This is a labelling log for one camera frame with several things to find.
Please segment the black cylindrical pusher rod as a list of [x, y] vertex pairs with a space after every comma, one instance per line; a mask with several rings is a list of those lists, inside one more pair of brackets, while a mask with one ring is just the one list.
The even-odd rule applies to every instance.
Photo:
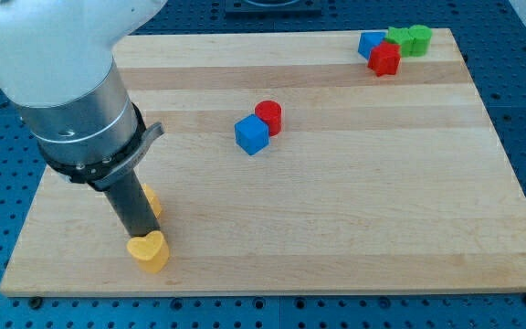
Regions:
[[157, 216], [134, 171], [112, 184], [104, 194], [130, 237], [144, 237], [160, 229]]

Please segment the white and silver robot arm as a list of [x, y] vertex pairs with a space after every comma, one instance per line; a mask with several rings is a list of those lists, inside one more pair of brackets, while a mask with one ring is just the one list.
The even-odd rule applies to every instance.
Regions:
[[0, 88], [69, 182], [102, 192], [129, 235], [159, 228], [135, 166], [163, 127], [132, 103], [113, 47], [164, 0], [0, 1]]

